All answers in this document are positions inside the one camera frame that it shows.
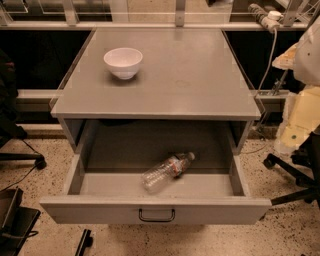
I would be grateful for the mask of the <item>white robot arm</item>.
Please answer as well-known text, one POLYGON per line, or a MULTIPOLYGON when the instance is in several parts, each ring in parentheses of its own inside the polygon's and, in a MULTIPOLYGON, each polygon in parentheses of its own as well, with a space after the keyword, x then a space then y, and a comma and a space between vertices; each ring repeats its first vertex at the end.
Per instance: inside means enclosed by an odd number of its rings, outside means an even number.
POLYGON ((272 66, 292 70, 294 78, 305 85, 287 97, 274 144, 278 153, 290 154, 320 126, 320 17, 272 66))

